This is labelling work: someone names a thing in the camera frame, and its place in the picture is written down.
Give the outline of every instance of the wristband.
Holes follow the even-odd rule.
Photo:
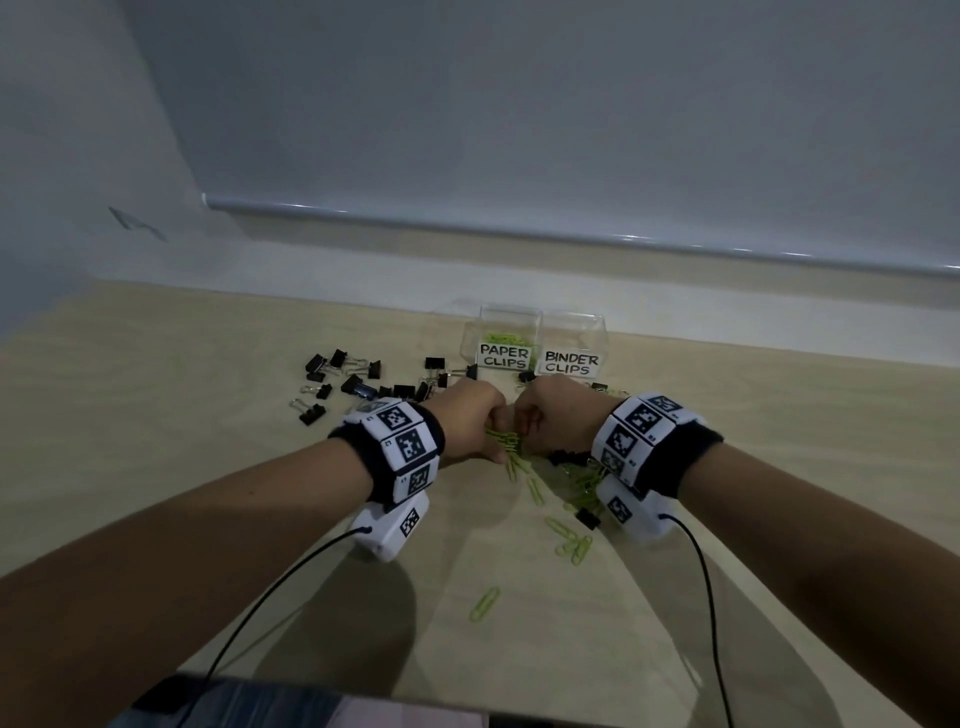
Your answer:
[[[388,512],[437,478],[446,444],[432,412],[396,398],[364,402],[330,437],[346,441],[357,453],[373,480],[368,500]]]
[[[651,490],[675,498],[687,469],[721,442],[696,412],[653,392],[621,402],[590,454],[641,500]]]

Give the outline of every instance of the light wood tabletop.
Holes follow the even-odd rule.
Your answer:
[[[323,438],[352,399],[337,392],[316,425],[298,421],[287,402],[313,353],[381,359],[384,383],[415,383],[426,356],[464,363],[463,328],[121,283],[60,302],[0,346],[0,572]],[[516,395],[503,373],[481,378]],[[734,445],[960,552],[958,371],[614,334],[600,378],[667,393]],[[605,522],[574,567],[544,518],[586,530],[552,488],[538,507],[502,467],[468,462],[429,496],[395,562],[349,544],[315,559],[252,619],[223,673],[584,723],[724,724],[703,576],[683,533],[640,546]],[[914,725],[679,515],[708,555],[739,728]],[[470,622],[493,586],[501,597]],[[205,670],[227,634],[185,667]]]

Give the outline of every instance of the person's right hand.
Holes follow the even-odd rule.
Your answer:
[[[623,401],[569,376],[538,376],[514,405],[514,432],[533,455],[589,452],[607,417]]]

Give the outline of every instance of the cable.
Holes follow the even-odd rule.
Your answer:
[[[727,698],[727,686],[724,685],[723,671],[720,669],[720,647],[717,643],[717,611],[716,606],[713,604],[713,588],[710,586],[710,574],[709,571],[707,571],[707,559],[704,558],[704,552],[700,549],[700,544],[698,544],[697,540],[693,538],[693,534],[690,532],[690,529],[684,525],[683,521],[671,516],[668,513],[660,513],[657,515],[657,518],[659,518],[661,521],[672,521],[682,528],[684,533],[690,537],[690,542],[697,550],[697,556],[700,558],[700,566],[704,570],[704,579],[707,582],[707,603],[710,607],[710,639],[713,642],[713,666],[717,672],[717,683],[720,685],[720,696],[723,698],[723,709],[727,714],[727,725],[729,728],[733,728],[733,715],[730,712],[730,699]]]
[[[275,592],[277,588],[280,586],[280,584],[282,584],[288,578],[293,576],[301,566],[306,564],[308,561],[310,561],[310,559],[312,559],[317,554],[322,553],[326,551],[328,548],[330,548],[331,546],[333,546],[334,544],[337,544],[343,541],[347,536],[352,536],[356,533],[370,533],[371,531],[373,531],[373,529],[370,528],[368,525],[361,526],[360,528],[352,528],[350,531],[347,531],[347,533],[343,533],[340,536],[337,536],[337,538],[327,541],[323,546],[319,546],[315,548],[314,550],[310,551],[310,553],[308,553],[306,556],[304,556],[302,559],[300,559],[296,564],[294,564],[289,571],[287,571],[277,581],[273,583],[270,589],[268,589],[266,592],[263,593],[263,596],[261,596],[259,599],[256,600],[256,604],[254,604],[251,607],[247,615],[237,625],[237,628],[233,630],[233,634],[230,635],[230,639],[227,640],[227,643],[221,648],[220,654],[218,654],[216,659],[213,661],[213,665],[211,665],[210,669],[206,671],[206,675],[204,675],[204,680],[201,682],[200,687],[197,688],[197,694],[194,695],[193,701],[190,703],[190,706],[186,709],[186,713],[183,714],[183,717],[180,719],[180,722],[177,723],[177,728],[183,728],[183,726],[186,724],[187,719],[190,718],[190,714],[193,713],[193,709],[197,707],[197,703],[200,702],[200,698],[204,695],[206,686],[210,684],[210,678],[213,677],[213,673],[216,671],[217,666],[220,665],[220,661],[223,660],[224,655],[227,654],[227,650],[233,644],[233,641],[236,640],[237,635],[240,634],[240,630],[243,629],[247,625],[247,622],[250,621],[250,617],[253,616],[253,613],[256,612],[256,610],[260,608],[260,605],[267,600],[267,597],[270,596],[273,592]]]

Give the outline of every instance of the clear plastic container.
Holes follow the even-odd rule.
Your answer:
[[[539,330],[535,308],[484,303],[464,329],[460,354],[481,367],[525,372],[536,364]]]
[[[544,311],[537,337],[537,375],[596,379],[607,359],[607,324],[595,313]]]

